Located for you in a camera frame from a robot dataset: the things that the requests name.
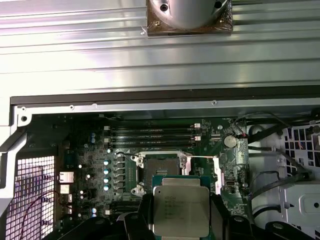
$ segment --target chip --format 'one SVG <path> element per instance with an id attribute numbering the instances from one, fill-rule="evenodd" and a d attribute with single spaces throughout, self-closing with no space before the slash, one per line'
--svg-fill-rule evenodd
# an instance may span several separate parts
<path id="1" fill-rule="evenodd" d="M 179 158 L 151 158 L 145 161 L 144 176 L 145 187 L 148 190 L 152 189 L 152 177 L 153 175 L 179 175 Z"/>
<path id="2" fill-rule="evenodd" d="M 162 184 L 153 189 L 154 234 L 176 238 L 207 237 L 210 232 L 209 189 L 200 185 L 200 179 L 163 178 Z"/>

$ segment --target motherboard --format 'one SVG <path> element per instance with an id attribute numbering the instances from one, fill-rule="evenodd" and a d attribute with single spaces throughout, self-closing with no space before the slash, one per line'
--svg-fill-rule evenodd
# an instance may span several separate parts
<path id="1" fill-rule="evenodd" d="M 232 118 L 75 121 L 63 153 L 63 176 L 72 173 L 74 181 L 60 179 L 68 189 L 62 197 L 83 221 L 114 222 L 137 211 L 154 176 L 209 177 L 210 193 L 221 194 L 231 214 L 245 216 L 248 143 L 239 129 L 246 132 L 246 122 L 235 126 Z"/>

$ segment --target green pcb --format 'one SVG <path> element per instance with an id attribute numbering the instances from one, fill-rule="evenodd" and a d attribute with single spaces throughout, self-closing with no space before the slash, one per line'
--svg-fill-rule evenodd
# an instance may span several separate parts
<path id="1" fill-rule="evenodd" d="M 226 136 L 232 136 L 234 139 L 235 136 L 240 135 L 240 131 L 232 125 L 232 122 L 232 118 L 104 120 L 85 128 L 82 126 L 81 130 L 80 126 L 74 126 L 78 131 L 75 131 L 73 136 L 76 140 L 73 151 L 79 164 L 89 166 L 87 170 L 82 170 L 80 173 L 77 186 L 80 189 L 96 189 L 97 196 L 90 201 L 92 205 L 101 205 L 99 209 L 100 214 L 103 215 L 103 206 L 112 201 L 140 201 L 141 198 L 134 195 L 132 189 L 137 186 L 137 183 L 147 184 L 151 166 L 156 175 L 162 176 L 176 170 L 175 156 L 164 154 L 147 156 L 146 166 L 149 169 L 139 169 L 136 162 L 129 156 L 130 154 L 183 151 L 193 156 L 215 156 L 219 158 L 219 167 L 223 173 L 224 186 L 221 189 L 221 195 L 225 205 L 232 214 L 246 215 L 246 196 L 249 194 L 248 143 L 245 138 L 237 138 L 234 147 L 227 147 L 224 144 Z M 237 124 L 244 132 L 246 131 L 244 121 Z M 128 155 L 115 155 L 118 152 Z M 154 159 L 159 159 L 161 163 L 159 169 Z M 123 163 L 123 167 L 119 167 L 118 163 Z M 105 169 L 109 169 L 108 175 L 104 174 Z M 94 178 L 86 179 L 87 171 L 93 172 Z M 215 176 L 212 159 L 192 158 L 189 174 L 199 177 L 209 176 L 210 191 L 215 192 L 217 176 Z M 122 182 L 119 181 L 119 176 L 124 176 Z M 108 191 L 104 190 L 106 177 L 111 179 L 108 182 L 110 186 Z M 145 189 L 147 192 L 151 191 L 150 187 Z"/>

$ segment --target cable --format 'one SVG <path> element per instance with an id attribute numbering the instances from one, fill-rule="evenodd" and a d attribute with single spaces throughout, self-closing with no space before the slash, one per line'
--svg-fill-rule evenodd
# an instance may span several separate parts
<path id="1" fill-rule="evenodd" d="M 234 126 L 241 132 L 241 134 L 243 136 L 246 136 L 247 134 L 242 131 L 242 129 L 236 124 L 239 120 L 243 119 L 243 118 L 247 118 L 253 115 L 259 115 L 259 114 L 269 114 L 271 115 L 273 118 L 275 118 L 276 120 L 278 120 L 280 123 L 282 123 L 283 125 L 287 126 L 288 128 L 291 128 L 292 126 L 288 123 L 286 123 L 285 121 L 283 121 L 281 118 L 277 117 L 275 114 L 273 114 L 272 112 L 268 112 L 268 111 L 258 111 L 258 112 L 253 112 L 253 113 L 249 113 L 249 114 L 245 114 L 242 116 L 237 117 L 234 121 L 233 124 Z"/>
<path id="2" fill-rule="evenodd" d="M 272 183 L 269 183 L 261 188 L 259 188 L 257 191 L 251 193 L 251 195 L 248 197 L 247 199 L 247 215 L 248 215 L 248 218 L 249 220 L 255 224 L 255 218 L 254 218 L 254 215 L 253 215 L 253 211 L 252 211 L 252 200 L 256 197 L 258 197 L 259 195 L 271 190 L 271 189 L 274 189 L 276 187 L 279 187 L 279 186 L 282 186 L 282 185 L 285 185 L 285 184 L 290 184 L 290 183 L 295 183 L 297 181 L 300 181 L 300 180 L 305 180 L 306 178 L 306 175 L 303 174 L 303 173 L 298 173 L 294 176 L 289 176 L 289 177 L 286 177 L 284 179 L 281 179 L 281 180 L 278 180 L 278 181 L 274 181 Z"/>
<path id="3" fill-rule="evenodd" d="M 275 206 L 266 206 L 263 207 L 261 209 L 259 209 L 258 211 L 256 211 L 253 214 L 253 218 L 256 218 L 257 216 L 259 216 L 260 214 L 267 212 L 267 211 L 277 211 L 278 213 L 281 213 L 281 206 L 280 205 L 275 205 Z"/>
<path id="4" fill-rule="evenodd" d="M 31 209 L 31 207 L 40 199 L 42 199 L 45 195 L 50 194 L 50 193 L 56 193 L 58 195 L 58 202 L 60 205 L 63 206 L 63 204 L 59 201 L 60 200 L 60 193 L 57 192 L 56 190 L 51 190 L 51 191 L 47 191 L 43 194 L 41 194 L 40 196 L 38 196 L 29 206 L 28 208 L 25 210 L 23 219 L 22 219 L 22 225 L 21 225 L 21 233 L 20 233 L 20 238 L 19 240 L 22 240 L 24 238 L 24 227 L 25 227 L 25 221 L 26 221 L 26 217 L 28 216 L 28 212 Z"/>
<path id="5" fill-rule="evenodd" d="M 292 164 L 292 166 L 296 167 L 298 172 L 303 172 L 303 173 L 307 172 L 305 170 L 305 168 L 303 166 L 301 166 L 299 163 L 297 163 L 291 156 L 289 156 L 288 154 L 284 153 L 283 151 L 281 151 L 277 148 L 248 146 L 248 149 L 280 154 L 280 155 L 284 156 L 285 159 L 287 159 Z"/>
<path id="6" fill-rule="evenodd" d="M 277 119 L 269 119 L 268 118 L 254 118 L 247 121 L 248 125 L 259 125 L 259 124 L 276 124 L 279 122 Z M 260 141 L 276 132 L 279 132 L 283 130 L 284 128 L 287 128 L 288 125 L 291 126 L 303 126 L 303 125 L 309 125 L 310 121 L 316 121 L 320 120 L 320 108 L 313 109 L 310 114 L 304 114 L 298 117 L 292 117 L 292 118 L 283 118 L 281 119 L 283 122 L 276 124 L 272 127 L 269 127 L 266 130 L 260 131 L 256 134 L 248 136 L 248 144 L 254 143 L 257 141 Z"/>
<path id="7" fill-rule="evenodd" d="M 278 171 L 262 171 L 262 172 L 259 172 L 252 180 L 251 180 L 251 183 L 249 185 L 249 189 L 250 191 L 252 192 L 252 187 L 253 187 L 253 184 L 255 182 L 255 180 L 260 177 L 261 175 L 263 174 L 276 174 L 276 177 L 278 178 L 278 180 L 280 180 L 280 175 L 279 175 L 279 172 Z"/>
<path id="8" fill-rule="evenodd" d="M 282 152 L 279 149 L 276 148 L 271 148 L 271 147 L 256 147 L 256 146 L 248 146 L 248 149 L 250 150 L 257 150 L 257 151 L 266 151 L 266 152 L 274 152 L 277 154 L 283 155 L 294 167 L 297 168 L 297 174 L 286 177 L 284 179 L 280 179 L 278 181 L 274 181 L 272 183 L 269 183 L 261 188 L 259 188 L 257 191 L 253 192 L 250 194 L 250 196 L 247 199 L 247 206 L 248 206 L 248 218 L 251 220 L 253 223 L 255 223 L 255 218 L 253 215 L 252 211 L 252 200 L 259 196 L 260 194 L 263 194 L 271 189 L 274 189 L 276 187 L 285 185 L 285 184 L 290 184 L 290 183 L 295 183 L 297 181 L 301 180 L 307 180 L 309 178 L 308 171 L 305 170 L 303 166 L 301 166 L 299 163 L 297 163 L 292 157 L 287 155 L 286 153 Z"/>

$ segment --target screw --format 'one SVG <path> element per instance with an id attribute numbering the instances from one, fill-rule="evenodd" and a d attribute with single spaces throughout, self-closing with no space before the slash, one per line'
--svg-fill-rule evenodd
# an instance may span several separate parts
<path id="1" fill-rule="evenodd" d="M 284 226 L 282 226 L 280 223 L 274 223 L 272 225 L 275 229 L 284 229 Z"/>
<path id="2" fill-rule="evenodd" d="M 239 222 L 239 223 L 241 223 L 241 222 L 244 221 L 244 219 L 243 219 L 242 217 L 240 217 L 240 216 L 236 216 L 236 217 L 234 218 L 234 220 L 235 220 L 236 222 Z"/>
<path id="3" fill-rule="evenodd" d="M 167 4 L 162 4 L 162 5 L 160 6 L 160 10 L 161 10 L 162 12 L 167 11 L 167 10 L 168 10 L 168 5 L 167 5 Z"/>
<path id="4" fill-rule="evenodd" d="M 185 163 L 187 161 L 187 158 L 185 156 L 180 157 L 181 163 Z"/>

